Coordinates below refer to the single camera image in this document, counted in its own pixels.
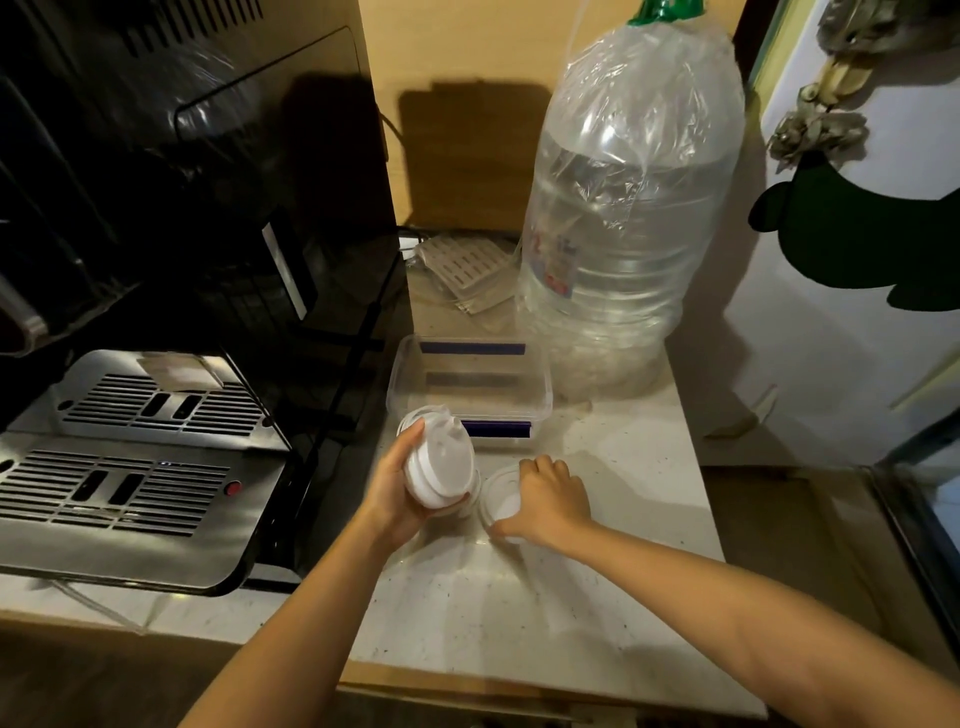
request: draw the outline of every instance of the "wrist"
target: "wrist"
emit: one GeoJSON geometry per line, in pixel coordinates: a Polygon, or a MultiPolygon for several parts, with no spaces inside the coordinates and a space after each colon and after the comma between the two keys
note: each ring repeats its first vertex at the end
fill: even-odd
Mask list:
{"type": "Polygon", "coordinates": [[[596,525],[597,523],[590,519],[561,522],[552,530],[547,539],[547,543],[544,545],[562,554],[562,556],[574,558],[573,554],[577,545],[583,541],[584,537],[596,525]]]}
{"type": "Polygon", "coordinates": [[[373,554],[384,561],[394,552],[390,539],[390,520],[378,513],[375,508],[368,507],[366,503],[363,503],[353,514],[348,528],[351,528],[358,538],[369,544],[373,554]]]}

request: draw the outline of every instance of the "drip tray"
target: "drip tray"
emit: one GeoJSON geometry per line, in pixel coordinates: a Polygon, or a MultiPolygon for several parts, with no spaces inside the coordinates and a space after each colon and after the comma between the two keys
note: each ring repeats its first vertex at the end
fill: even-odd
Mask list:
{"type": "Polygon", "coordinates": [[[162,393],[139,356],[87,354],[0,434],[1,571],[236,586],[287,448],[223,359],[223,389],[162,393]]]}

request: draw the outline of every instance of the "black appliance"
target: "black appliance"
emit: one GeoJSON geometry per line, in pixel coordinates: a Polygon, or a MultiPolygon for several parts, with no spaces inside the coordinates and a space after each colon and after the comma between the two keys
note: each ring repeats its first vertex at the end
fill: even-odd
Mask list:
{"type": "Polygon", "coordinates": [[[0,571],[305,573],[403,274],[356,0],[0,4],[0,571]]]}

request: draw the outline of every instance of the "green bottle cap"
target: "green bottle cap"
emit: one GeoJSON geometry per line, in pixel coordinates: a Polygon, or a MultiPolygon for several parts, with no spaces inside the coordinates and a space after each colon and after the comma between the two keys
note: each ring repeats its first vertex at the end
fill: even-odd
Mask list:
{"type": "Polygon", "coordinates": [[[643,0],[640,10],[627,25],[672,23],[704,14],[704,0],[643,0]]]}

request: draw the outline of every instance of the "metal grate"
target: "metal grate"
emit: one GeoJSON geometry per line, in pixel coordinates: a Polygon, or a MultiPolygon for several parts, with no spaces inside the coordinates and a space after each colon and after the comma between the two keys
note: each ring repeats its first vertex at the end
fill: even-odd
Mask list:
{"type": "Polygon", "coordinates": [[[190,536],[227,472],[221,466],[35,449],[0,474],[0,519],[190,536]],[[105,484],[112,495],[90,502],[105,484]]]}
{"type": "Polygon", "coordinates": [[[249,437],[263,417],[242,384],[171,394],[159,392],[150,377],[136,375],[103,375],[82,400],[64,405],[67,423],[240,437],[249,437]]]}
{"type": "Polygon", "coordinates": [[[127,51],[134,58],[199,36],[210,37],[263,19],[260,0],[153,0],[127,8],[117,23],[127,51]]]}

